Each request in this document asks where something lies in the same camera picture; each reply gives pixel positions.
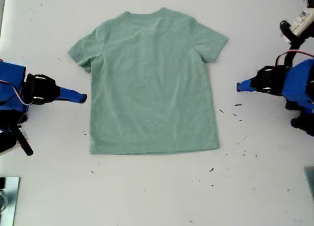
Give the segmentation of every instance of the short sleeve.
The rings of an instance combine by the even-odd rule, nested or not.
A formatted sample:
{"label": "short sleeve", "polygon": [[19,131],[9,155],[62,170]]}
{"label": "short sleeve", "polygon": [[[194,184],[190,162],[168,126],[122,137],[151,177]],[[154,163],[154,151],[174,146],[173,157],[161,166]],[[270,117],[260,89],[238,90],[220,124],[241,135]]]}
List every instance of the short sleeve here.
{"label": "short sleeve", "polygon": [[92,33],[75,43],[68,53],[79,66],[90,73],[93,60],[100,57],[104,46],[105,31],[100,25]]}
{"label": "short sleeve", "polygon": [[225,46],[228,38],[199,22],[192,20],[192,45],[204,62],[215,61]]}

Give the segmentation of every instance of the red wire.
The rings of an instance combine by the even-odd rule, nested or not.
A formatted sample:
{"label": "red wire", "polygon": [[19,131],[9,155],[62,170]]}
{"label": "red wire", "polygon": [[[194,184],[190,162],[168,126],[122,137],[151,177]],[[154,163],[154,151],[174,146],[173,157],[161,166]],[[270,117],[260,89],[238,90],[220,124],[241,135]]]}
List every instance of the red wire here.
{"label": "red wire", "polygon": [[290,52],[291,52],[291,53],[293,53],[293,52],[294,52],[294,53],[301,53],[301,54],[305,54],[305,55],[307,55],[307,56],[310,56],[310,57],[313,57],[313,58],[314,58],[314,54],[307,53],[307,52],[302,51],[302,50],[288,50],[287,52],[284,52],[284,53],[280,54],[280,55],[277,57],[276,63],[275,63],[275,67],[278,66],[280,57],[283,56],[283,55],[285,55],[285,54],[287,54],[287,53],[290,53]]}

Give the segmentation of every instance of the green t-shirt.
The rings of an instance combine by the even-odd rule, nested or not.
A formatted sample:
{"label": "green t-shirt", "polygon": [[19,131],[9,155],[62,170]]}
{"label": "green t-shirt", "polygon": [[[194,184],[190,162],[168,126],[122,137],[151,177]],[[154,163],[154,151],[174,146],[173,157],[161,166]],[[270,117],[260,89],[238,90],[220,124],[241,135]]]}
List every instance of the green t-shirt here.
{"label": "green t-shirt", "polygon": [[92,74],[92,154],[217,149],[205,63],[227,38],[166,8],[125,12],[79,40],[69,55]]}

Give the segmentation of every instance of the wire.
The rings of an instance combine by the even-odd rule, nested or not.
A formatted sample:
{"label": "wire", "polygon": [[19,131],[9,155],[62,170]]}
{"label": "wire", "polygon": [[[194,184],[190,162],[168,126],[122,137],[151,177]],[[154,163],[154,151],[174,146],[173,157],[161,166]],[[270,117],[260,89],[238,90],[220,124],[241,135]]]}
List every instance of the wire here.
{"label": "wire", "polygon": [[17,97],[19,98],[19,100],[21,101],[22,104],[24,104],[24,105],[26,105],[26,106],[29,106],[29,105],[33,104],[32,102],[31,102],[31,103],[25,103],[25,102],[23,101],[23,98],[22,98],[21,94],[19,93],[19,91],[18,91],[18,90],[15,88],[15,86],[12,85],[11,83],[9,83],[9,82],[7,82],[7,81],[5,81],[5,80],[0,80],[0,83],[7,84],[7,85],[11,86],[11,87],[13,88],[15,94],[17,95]]}
{"label": "wire", "polygon": [[275,67],[278,66],[280,57],[283,56],[283,55],[285,55],[285,54],[287,54],[287,53],[301,53],[301,54],[305,54],[305,55],[307,55],[307,56],[310,56],[310,57],[313,57],[313,58],[314,58],[314,54],[307,53],[307,52],[302,51],[302,50],[288,50],[287,52],[284,52],[284,53],[280,54],[280,55],[277,57],[276,63],[275,63]]}

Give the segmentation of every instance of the white table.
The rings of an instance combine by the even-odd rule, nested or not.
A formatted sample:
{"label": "white table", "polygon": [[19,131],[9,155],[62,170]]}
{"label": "white table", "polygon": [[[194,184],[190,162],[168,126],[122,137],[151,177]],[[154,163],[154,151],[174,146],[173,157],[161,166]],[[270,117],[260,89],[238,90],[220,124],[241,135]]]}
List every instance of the white table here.
{"label": "white table", "polygon": [[[2,176],[21,177],[15,226],[314,225],[304,173],[314,165],[314,138],[290,127],[297,112],[286,111],[283,98],[236,92],[238,81],[273,65],[288,49],[279,23],[294,20],[305,5],[304,0],[6,0],[0,57],[89,95],[90,75],[67,49],[126,10],[150,13],[165,6],[230,38],[210,65],[219,150],[91,156],[90,100],[33,106],[24,127],[35,154],[27,157],[17,149],[0,158]],[[311,44],[303,49],[313,53]]]}

